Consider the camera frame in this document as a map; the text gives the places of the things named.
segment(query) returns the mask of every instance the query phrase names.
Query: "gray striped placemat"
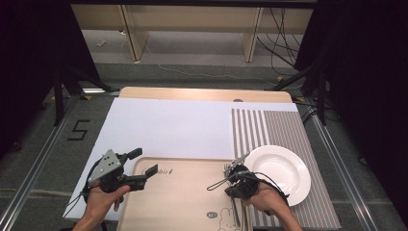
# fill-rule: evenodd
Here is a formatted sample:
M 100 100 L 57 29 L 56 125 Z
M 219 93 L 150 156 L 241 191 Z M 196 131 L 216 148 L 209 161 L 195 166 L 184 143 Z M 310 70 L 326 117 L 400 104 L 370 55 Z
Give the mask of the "gray striped placemat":
M 236 158 L 270 144 L 291 150 L 305 163 L 312 187 L 305 200 L 291 207 L 303 228 L 341 228 L 298 112 L 232 109 L 232 122 Z M 281 226 L 276 217 L 268 217 L 252 206 L 250 215 L 254 228 Z

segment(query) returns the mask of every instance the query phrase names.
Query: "plate rim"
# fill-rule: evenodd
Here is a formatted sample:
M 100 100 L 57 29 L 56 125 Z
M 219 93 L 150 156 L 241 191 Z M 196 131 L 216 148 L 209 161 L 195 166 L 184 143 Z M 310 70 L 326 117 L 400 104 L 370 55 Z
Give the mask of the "plate rim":
M 248 169 L 250 171 L 252 171 L 253 165 L 254 165 L 256 159 L 259 158 L 259 155 L 265 155 L 265 153 L 263 153 L 263 152 L 265 152 L 264 149 L 271 149 L 271 148 L 275 149 L 275 150 L 278 149 L 280 152 L 273 153 L 273 154 L 283 156 L 288 161 L 292 162 L 293 165 L 296 167 L 298 173 L 299 173 L 299 176 L 300 176 L 299 188 L 302 189 L 302 190 L 297 190 L 296 191 L 296 194 L 295 194 L 296 197 L 294 199 L 293 199 L 293 197 L 291 198 L 291 196 L 288 197 L 289 206 L 297 205 L 307 197 L 307 195 L 310 192 L 311 185 L 312 185 L 312 182 L 311 182 L 312 179 L 311 179 L 311 176 L 310 176 L 309 169 L 306 167 L 305 163 L 302 161 L 302 159 L 300 159 L 300 157 L 298 155 L 296 155 L 290 149 L 288 149 L 286 147 L 283 147 L 283 146 L 279 146 L 279 145 L 262 145 L 262 146 L 259 146 L 259 147 L 255 148 L 255 149 L 253 149 L 252 151 L 249 152 L 250 154 L 246 157 L 246 159 L 244 161 L 244 165 L 246 167 L 248 167 Z M 281 153 L 282 151 L 286 152 L 285 155 L 291 155 L 291 158 L 288 158 L 288 156 L 282 155 L 282 153 Z

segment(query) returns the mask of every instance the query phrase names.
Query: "hand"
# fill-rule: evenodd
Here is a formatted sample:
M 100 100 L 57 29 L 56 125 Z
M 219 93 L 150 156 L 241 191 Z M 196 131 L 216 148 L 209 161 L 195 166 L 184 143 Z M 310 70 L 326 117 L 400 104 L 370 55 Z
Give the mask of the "hand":
M 282 199 L 280 194 L 271 186 L 260 182 L 258 192 L 246 199 L 244 205 L 252 204 L 258 211 L 269 211 L 283 223 L 285 230 L 297 231 L 302 230 L 297 219 L 292 214 L 289 206 Z
M 119 199 L 129 191 L 129 186 L 122 186 L 111 193 L 105 193 L 99 187 L 91 189 L 84 215 L 73 230 L 93 230 L 103 222 L 113 204 L 115 205 L 114 210 L 117 211 L 120 204 Z

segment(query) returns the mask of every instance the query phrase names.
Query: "white plate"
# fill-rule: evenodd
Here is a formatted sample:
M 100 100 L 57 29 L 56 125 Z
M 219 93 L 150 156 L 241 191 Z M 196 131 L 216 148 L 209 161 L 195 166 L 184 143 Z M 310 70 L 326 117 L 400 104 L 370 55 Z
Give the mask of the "white plate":
M 311 178 L 308 168 L 296 154 L 285 147 L 260 146 L 251 151 L 244 164 L 250 171 L 262 172 L 285 194 L 289 194 L 289 206 L 302 202 L 309 193 Z M 257 176 L 269 181 L 262 174 Z

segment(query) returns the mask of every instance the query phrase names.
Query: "table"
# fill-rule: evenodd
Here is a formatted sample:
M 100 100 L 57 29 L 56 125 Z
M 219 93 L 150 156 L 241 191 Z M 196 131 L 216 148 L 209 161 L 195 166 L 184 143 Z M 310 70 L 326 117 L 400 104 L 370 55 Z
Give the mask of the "table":
M 108 113 L 106 122 L 90 154 L 89 161 L 74 191 L 73 197 L 83 188 L 90 167 L 100 158 L 100 154 L 104 153 L 104 150 L 106 151 L 107 148 L 112 148 L 117 153 L 123 153 L 126 151 L 129 152 L 129 148 L 136 148 L 135 146 L 132 147 L 132 145 L 143 143 L 144 157 L 186 158 L 189 155 L 186 153 L 191 151 L 194 153 L 194 158 L 223 160 L 236 158 L 243 152 L 243 150 L 240 149 L 252 149 L 253 147 L 249 142 L 247 145 L 232 145 L 231 139 L 236 140 L 239 138 L 238 136 L 246 136 L 246 133 L 235 133 L 233 137 L 230 136 L 231 133 L 227 131 L 229 129 L 228 126 L 225 127 L 225 124 L 230 123 L 231 119 L 240 119 L 239 116 L 231 117 L 231 109 L 235 112 L 234 115 L 239 113 L 245 114 L 246 111 L 256 110 L 266 114 L 266 116 L 282 116 L 279 117 L 279 119 L 284 119 L 282 120 L 283 123 L 277 123 L 275 126 L 278 126 L 279 129 L 291 129 L 293 133 L 285 132 L 286 135 L 283 136 L 272 136 L 271 140 L 263 141 L 260 145 L 276 143 L 289 147 L 293 144 L 296 147 L 292 147 L 292 149 L 303 158 L 305 164 L 311 170 L 311 176 L 313 178 L 311 195 L 307 197 L 305 202 L 300 203 L 299 206 L 293 206 L 293 212 L 298 216 L 300 223 L 305 227 L 324 229 L 339 228 L 339 221 L 334 213 L 324 183 L 321 180 L 319 169 L 316 163 L 314 163 L 314 156 L 301 125 L 297 108 L 286 92 L 125 88 L 121 91 L 119 98 L 114 102 Z M 166 116 L 151 113 L 149 110 L 156 110 L 161 113 L 166 110 Z M 201 119 L 199 123 L 197 123 L 198 120 L 195 116 L 199 116 Z M 161 121 L 159 125 L 152 123 L 152 121 L 157 123 L 159 120 Z M 205 121 L 211 121 L 212 126 L 218 128 L 218 130 L 215 130 L 212 126 L 207 126 Z M 184 135 L 183 128 L 181 128 L 183 126 L 182 124 L 189 127 L 189 130 L 201 129 L 200 134 L 197 134 L 194 138 L 188 133 Z M 161 130 L 152 135 L 145 129 L 137 129 L 142 126 L 148 127 L 151 131 L 157 131 L 160 126 Z M 178 129 L 177 133 L 171 130 L 174 129 L 174 127 Z M 288 140 L 288 136 L 297 135 L 299 135 L 297 139 L 300 140 L 300 143 Z M 172 145 L 175 142 L 179 143 L 180 140 L 183 141 L 183 145 Z M 126 165 L 125 174 L 129 174 L 132 172 L 134 162 L 128 162 Z M 66 218 L 80 218 L 84 208 L 85 203 L 81 200 Z M 274 218 L 268 219 L 254 212 L 251 212 L 251 214 L 254 227 L 279 226 L 279 222 Z M 119 214 L 110 211 L 106 218 L 107 220 L 118 220 Z

